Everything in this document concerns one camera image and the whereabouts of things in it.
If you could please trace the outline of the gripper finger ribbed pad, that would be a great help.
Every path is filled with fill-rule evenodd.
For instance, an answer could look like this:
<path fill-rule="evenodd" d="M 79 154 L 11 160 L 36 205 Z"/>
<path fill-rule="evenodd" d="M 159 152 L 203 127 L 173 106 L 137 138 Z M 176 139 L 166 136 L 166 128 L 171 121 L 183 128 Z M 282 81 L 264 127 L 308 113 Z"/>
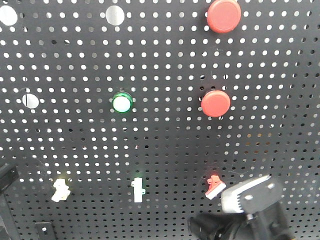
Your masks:
<path fill-rule="evenodd" d="M 243 213 L 240 203 L 240 195 L 271 178 L 270 175 L 264 175 L 261 177 L 250 178 L 242 181 L 232 187 L 224 190 L 221 193 L 221 207 L 224 213 Z"/>

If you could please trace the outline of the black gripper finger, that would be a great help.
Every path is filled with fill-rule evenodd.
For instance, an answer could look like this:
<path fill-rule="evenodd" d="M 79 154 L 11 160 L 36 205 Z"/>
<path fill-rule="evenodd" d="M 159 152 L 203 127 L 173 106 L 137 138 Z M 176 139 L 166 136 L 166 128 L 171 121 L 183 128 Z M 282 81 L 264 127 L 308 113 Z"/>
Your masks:
<path fill-rule="evenodd" d="M 9 163 L 3 164 L 0 167 L 0 194 L 2 195 L 18 178 L 19 173 L 15 165 Z"/>

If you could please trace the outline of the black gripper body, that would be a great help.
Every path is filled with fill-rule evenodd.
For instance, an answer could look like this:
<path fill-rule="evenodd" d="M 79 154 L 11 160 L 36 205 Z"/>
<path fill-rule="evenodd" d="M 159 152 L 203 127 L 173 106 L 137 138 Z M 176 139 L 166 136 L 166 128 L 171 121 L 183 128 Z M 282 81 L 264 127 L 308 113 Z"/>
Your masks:
<path fill-rule="evenodd" d="M 188 229 L 199 240 L 292 240 L 281 206 L 283 187 L 274 177 L 240 194 L 243 213 L 199 213 Z"/>

